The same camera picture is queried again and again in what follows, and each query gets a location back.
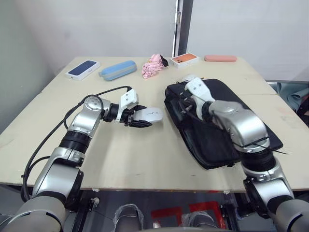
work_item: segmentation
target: white wall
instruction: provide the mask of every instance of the white wall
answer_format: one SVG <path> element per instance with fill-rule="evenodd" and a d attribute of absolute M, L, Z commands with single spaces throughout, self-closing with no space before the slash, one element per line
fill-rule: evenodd
<path fill-rule="evenodd" d="M 176 0 L 16 2 L 54 73 L 76 56 L 172 54 Z"/>
<path fill-rule="evenodd" d="M 11 0 L 0 0 L 0 133 L 54 77 Z"/>
<path fill-rule="evenodd" d="M 309 81 L 309 1 L 194 0 L 187 51 L 244 57 L 266 80 Z"/>

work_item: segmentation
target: wooden table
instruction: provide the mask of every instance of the wooden table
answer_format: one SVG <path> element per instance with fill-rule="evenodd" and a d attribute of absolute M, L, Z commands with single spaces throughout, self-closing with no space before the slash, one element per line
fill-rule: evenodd
<path fill-rule="evenodd" d="M 72 81 L 64 73 L 86 59 L 105 67 L 131 59 L 138 70 L 107 82 L 95 72 L 83 81 Z M 281 139 L 284 147 L 276 154 L 293 189 L 309 189 L 309 129 L 276 94 L 265 80 L 242 58 L 236 63 L 204 62 L 176 69 L 169 66 L 158 75 L 144 80 L 141 67 L 147 58 L 78 57 L 74 59 L 0 135 L 0 183 L 20 185 L 26 162 L 49 133 L 85 95 L 130 85 L 136 89 L 140 104 L 159 107 L 162 123 L 138 129 L 119 123 L 101 122 L 86 153 L 82 166 L 82 188 L 156 189 L 156 190 L 231 190 L 244 191 L 245 175 L 240 164 L 232 168 L 205 170 L 186 148 L 172 124 L 164 105 L 164 91 L 183 76 L 194 73 L 216 78 L 227 84 Z M 124 90 L 103 96 L 118 103 Z M 37 157 L 48 156 L 65 134 L 62 126 L 47 141 Z M 28 180 L 33 185 L 45 161 L 40 162 Z"/>

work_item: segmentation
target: black cable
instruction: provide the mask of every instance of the black cable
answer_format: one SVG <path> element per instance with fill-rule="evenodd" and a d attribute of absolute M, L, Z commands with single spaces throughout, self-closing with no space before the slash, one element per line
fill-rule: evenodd
<path fill-rule="evenodd" d="M 75 107 L 71 108 L 64 116 L 64 118 L 55 126 L 55 128 L 53 128 L 53 130 L 51 132 L 49 132 L 49 134 L 42 140 L 42 142 L 39 144 L 39 146 L 37 147 L 37 149 L 33 152 L 33 154 L 31 155 L 30 159 L 28 160 L 25 170 L 24 170 L 24 174 L 22 175 L 23 178 L 23 184 L 22 184 L 22 188 L 20 191 L 20 196 L 22 198 L 22 200 L 24 202 L 30 200 L 30 195 L 29 195 L 29 191 L 28 191 L 28 187 L 27 187 L 27 181 L 28 181 L 28 177 L 30 175 L 30 171 L 32 170 L 32 168 L 34 167 L 35 164 L 37 164 L 39 161 L 41 161 L 41 159 L 36 160 L 33 164 L 31 164 L 35 158 L 35 156 L 38 154 L 39 150 L 42 148 L 42 146 L 46 143 L 46 141 L 50 138 L 50 136 L 53 135 L 53 133 L 61 126 L 61 124 L 63 123 L 65 125 L 66 128 L 68 128 L 66 120 L 68 119 L 68 117 L 78 108 L 80 107 L 86 98 L 90 97 L 90 96 L 95 96 L 98 97 L 99 95 L 105 94 L 105 93 L 109 93 L 118 89 L 122 89 L 122 88 L 127 88 L 127 92 L 130 91 L 132 89 L 132 87 L 130 86 L 121 86 L 121 87 L 117 87 L 117 88 L 113 88 L 113 89 L 109 89 L 107 91 L 98 93 L 98 94 L 92 94 L 92 95 L 87 95 L 86 97 L 84 97 L 82 99 L 81 102 L 79 102 Z M 99 98 L 99 101 L 101 103 L 101 105 L 103 106 L 103 102 L 102 99 Z"/>

